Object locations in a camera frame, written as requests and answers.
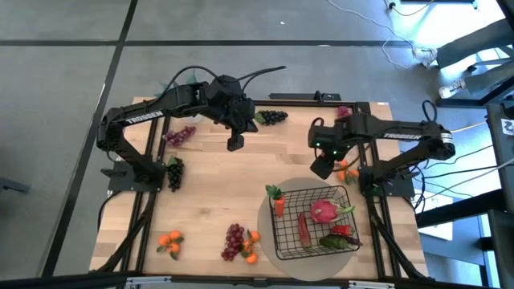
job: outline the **red pepper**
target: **red pepper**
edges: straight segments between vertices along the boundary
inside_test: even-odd
[[[334,234],[341,234],[343,236],[351,236],[352,235],[352,227],[350,225],[337,225],[333,226],[330,231]]]
[[[298,232],[300,233],[300,242],[302,247],[309,248],[311,244],[311,235],[308,233],[307,221],[305,220],[305,214],[298,214]]]

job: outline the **green vegetable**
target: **green vegetable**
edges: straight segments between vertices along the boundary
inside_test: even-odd
[[[329,234],[320,239],[320,245],[333,249],[346,249],[348,248],[348,241],[343,236]]]

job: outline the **grape bunch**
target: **grape bunch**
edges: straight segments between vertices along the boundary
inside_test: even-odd
[[[243,244],[244,228],[239,224],[232,224],[226,231],[226,248],[222,252],[222,258],[225,261],[233,261],[234,257],[239,253],[239,246]]]
[[[275,125],[280,121],[286,120],[288,117],[287,112],[277,112],[277,111],[258,111],[255,114],[255,120],[264,125]]]
[[[193,136],[195,131],[195,127],[185,126],[180,132],[170,131],[162,136],[162,138],[166,141],[168,146],[177,147],[182,145],[184,140],[187,140],[190,136]]]
[[[184,173],[184,161],[178,157],[171,157],[168,161],[166,172],[168,173],[168,188],[170,188],[172,192],[180,189],[182,174]]]

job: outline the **dragon fruit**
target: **dragon fruit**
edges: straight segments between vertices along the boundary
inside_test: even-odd
[[[355,206],[344,208],[332,199],[321,199],[312,204],[311,218],[317,223],[336,222],[341,219],[341,214],[351,213],[353,209]]]

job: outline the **table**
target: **table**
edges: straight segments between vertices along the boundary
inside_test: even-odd
[[[149,99],[136,97],[134,103]],[[388,104],[369,105],[375,116],[392,120]],[[255,265],[246,264],[240,257],[232,263],[224,262],[220,253],[225,242],[226,229],[231,223],[238,222],[256,230],[258,209],[265,198],[264,185],[278,184],[292,177],[313,177],[309,169],[314,156],[307,146],[308,128],[318,116],[324,117],[326,125],[333,125],[336,109],[268,106],[256,109],[284,110],[289,117],[286,124],[259,126],[258,133],[246,133],[244,148],[233,153],[226,150],[226,139],[230,131],[223,126],[214,125],[208,119],[195,125],[197,132],[182,147],[166,148],[164,160],[167,161],[172,155],[180,157],[186,164],[185,175],[183,185],[176,193],[164,189],[157,195],[149,245],[146,248],[144,273],[172,276],[287,277],[268,261],[259,245],[255,248],[259,254],[259,261]],[[160,134],[162,122],[160,120],[157,126],[157,134]],[[190,125],[185,119],[172,119],[170,129],[180,130],[185,125]],[[140,152],[145,150],[149,126],[150,123],[145,122],[125,129],[126,139]],[[377,146],[379,156],[384,160],[399,154],[398,142],[395,140],[378,140]],[[156,151],[157,145],[154,145],[154,156]],[[347,158],[351,160],[357,155],[357,150],[353,149]],[[335,174],[326,181],[331,185],[340,184]],[[354,215],[364,246],[333,278],[376,279],[377,268],[365,199],[357,184],[346,185],[346,188],[351,203],[357,207]],[[106,205],[91,269],[103,265],[125,237],[134,195],[134,192],[120,193]],[[388,197],[388,201],[397,243],[415,267],[426,275],[414,211],[400,197]],[[180,230],[185,236],[178,262],[167,254],[156,252],[158,237],[170,230]],[[139,244],[136,239],[133,252],[137,252]],[[383,240],[381,248],[385,271],[391,275],[389,252]],[[136,256],[132,254],[129,270],[135,268],[135,261]]]

